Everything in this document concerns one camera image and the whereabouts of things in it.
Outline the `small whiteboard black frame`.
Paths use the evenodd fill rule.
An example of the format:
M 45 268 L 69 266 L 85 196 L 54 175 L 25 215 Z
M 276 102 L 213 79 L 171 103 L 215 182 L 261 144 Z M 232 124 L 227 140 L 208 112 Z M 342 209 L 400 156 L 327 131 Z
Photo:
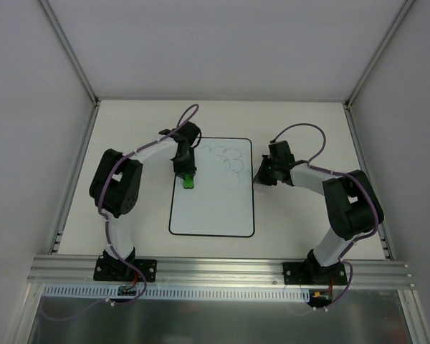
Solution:
M 194 187 L 185 189 L 181 179 L 174 179 L 170 233 L 252 237 L 255 227 L 250 139 L 205 137 L 194 153 Z

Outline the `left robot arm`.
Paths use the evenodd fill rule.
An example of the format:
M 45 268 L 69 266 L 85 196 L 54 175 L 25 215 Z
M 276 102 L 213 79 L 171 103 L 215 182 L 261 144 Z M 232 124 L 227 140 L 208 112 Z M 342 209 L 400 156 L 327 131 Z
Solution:
M 194 149 L 200 143 L 201 129 L 192 122 L 173 130 L 162 130 L 155 141 L 124 154 L 112 148 L 99 162 L 89 195 L 104 219 L 107 246 L 97 259 L 94 280 L 143 281 L 140 263 L 135 260 L 128 214 L 138 201 L 143 166 L 153 158 L 171 161 L 175 177 L 184 189 L 194 188 L 196 162 Z

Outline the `green whiteboard eraser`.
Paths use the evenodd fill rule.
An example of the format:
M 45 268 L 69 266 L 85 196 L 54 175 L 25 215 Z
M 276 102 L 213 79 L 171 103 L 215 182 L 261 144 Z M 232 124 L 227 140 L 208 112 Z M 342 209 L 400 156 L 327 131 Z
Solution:
M 185 174 L 183 177 L 183 188 L 184 189 L 193 189 L 194 188 L 194 175 L 193 174 Z

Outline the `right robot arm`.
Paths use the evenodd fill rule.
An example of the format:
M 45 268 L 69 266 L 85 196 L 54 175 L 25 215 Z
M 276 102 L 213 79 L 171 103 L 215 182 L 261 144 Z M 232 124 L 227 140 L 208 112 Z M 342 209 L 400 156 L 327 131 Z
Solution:
M 361 170 L 334 172 L 295 160 L 285 140 L 271 141 L 254 182 L 285 183 L 320 194 L 325 199 L 330 228 L 300 263 L 282 264 L 286 285 L 346 285 L 343 256 L 361 240 L 374 235 L 384 220 L 383 209 L 367 175 Z

